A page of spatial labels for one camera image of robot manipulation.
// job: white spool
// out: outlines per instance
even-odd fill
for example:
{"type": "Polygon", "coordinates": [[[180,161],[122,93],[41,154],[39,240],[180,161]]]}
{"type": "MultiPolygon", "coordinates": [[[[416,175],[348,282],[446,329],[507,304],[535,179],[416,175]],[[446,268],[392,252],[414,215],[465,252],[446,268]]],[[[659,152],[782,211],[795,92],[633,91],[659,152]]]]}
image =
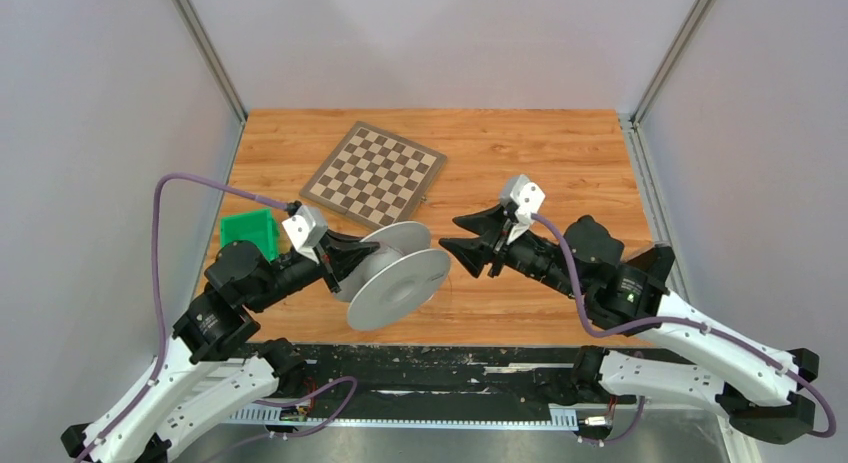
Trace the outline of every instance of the white spool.
{"type": "Polygon", "coordinates": [[[355,330],[398,321],[432,298],[447,278],[450,257],[430,248],[430,230],[421,223],[395,223],[362,241],[377,241],[381,247],[340,282],[341,291],[334,295],[350,302],[347,322],[355,330]]]}

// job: gray wall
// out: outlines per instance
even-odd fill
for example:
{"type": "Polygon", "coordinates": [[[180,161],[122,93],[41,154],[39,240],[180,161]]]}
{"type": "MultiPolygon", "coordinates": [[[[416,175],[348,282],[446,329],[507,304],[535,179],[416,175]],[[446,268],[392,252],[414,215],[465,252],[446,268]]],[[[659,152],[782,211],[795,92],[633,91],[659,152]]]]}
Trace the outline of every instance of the gray wall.
{"type": "Polygon", "coordinates": [[[253,108],[633,110],[694,0],[192,0],[253,108]]]}
{"type": "MultiPolygon", "coordinates": [[[[819,352],[818,387],[843,420],[846,7],[717,0],[644,125],[694,304],[819,352]]],[[[843,461],[844,431],[761,449],[767,462],[843,461]]]]}
{"type": "MultiPolygon", "coordinates": [[[[0,460],[66,462],[155,353],[156,180],[222,178],[239,125],[171,0],[0,0],[0,48],[0,460]]],[[[172,321],[217,198],[166,194],[172,321]]]]}

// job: wooden chessboard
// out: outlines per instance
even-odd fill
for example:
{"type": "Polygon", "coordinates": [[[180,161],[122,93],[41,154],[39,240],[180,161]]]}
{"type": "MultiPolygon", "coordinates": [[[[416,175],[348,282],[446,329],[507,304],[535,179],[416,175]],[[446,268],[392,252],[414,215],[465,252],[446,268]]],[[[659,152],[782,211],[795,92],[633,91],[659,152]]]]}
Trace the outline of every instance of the wooden chessboard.
{"type": "Polygon", "coordinates": [[[447,157],[357,122],[300,195],[377,229],[409,219],[447,157]]]}

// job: wooden tabletop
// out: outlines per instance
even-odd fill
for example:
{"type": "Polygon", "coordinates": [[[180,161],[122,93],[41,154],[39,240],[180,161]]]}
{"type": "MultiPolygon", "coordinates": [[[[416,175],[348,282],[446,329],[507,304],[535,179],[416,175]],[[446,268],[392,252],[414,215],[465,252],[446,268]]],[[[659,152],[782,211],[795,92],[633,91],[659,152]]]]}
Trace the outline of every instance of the wooden tabletop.
{"type": "MultiPolygon", "coordinates": [[[[490,208],[511,176],[535,181],[547,198],[540,211],[564,231],[590,214],[628,250],[651,243],[618,117],[613,111],[571,110],[254,110],[229,183],[281,201],[298,192],[358,120],[434,148],[448,160],[413,218],[441,237],[470,237],[454,216],[490,208]]],[[[220,216],[258,209],[226,195],[220,216]]],[[[335,231],[369,231],[329,210],[335,231]]],[[[282,212],[275,213],[279,220],[282,212]]],[[[550,237],[541,225],[533,231],[550,237]]],[[[219,248],[218,231],[207,252],[219,248]]],[[[597,340],[580,327],[573,300],[504,269],[496,279],[474,279],[456,261],[429,302],[383,329],[358,332],[345,320],[347,305],[322,283],[255,315],[256,340],[445,345],[633,345],[597,340]]]]}

